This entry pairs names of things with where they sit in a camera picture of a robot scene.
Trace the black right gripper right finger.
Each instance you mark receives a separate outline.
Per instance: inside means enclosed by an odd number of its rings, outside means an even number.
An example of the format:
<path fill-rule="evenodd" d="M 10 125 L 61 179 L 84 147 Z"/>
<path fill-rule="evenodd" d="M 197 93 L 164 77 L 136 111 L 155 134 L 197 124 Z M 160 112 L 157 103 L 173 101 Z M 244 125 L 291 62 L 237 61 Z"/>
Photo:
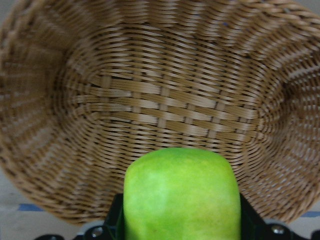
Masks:
<path fill-rule="evenodd" d="M 240 194 L 241 205 L 241 239 L 264 240 L 266 224 L 260 215 L 254 210 L 247 199 Z"/>

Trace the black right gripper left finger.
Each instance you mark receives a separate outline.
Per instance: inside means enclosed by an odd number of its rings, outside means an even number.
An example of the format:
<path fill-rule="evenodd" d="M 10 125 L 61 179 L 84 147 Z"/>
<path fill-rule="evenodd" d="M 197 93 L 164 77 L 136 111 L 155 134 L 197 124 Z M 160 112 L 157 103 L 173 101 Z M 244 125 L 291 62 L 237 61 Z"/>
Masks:
<path fill-rule="evenodd" d="M 104 220 L 103 226 L 106 228 L 107 240 L 124 240 L 124 211 L 123 211 L 124 196 L 122 193 L 116 194 L 108 214 Z"/>

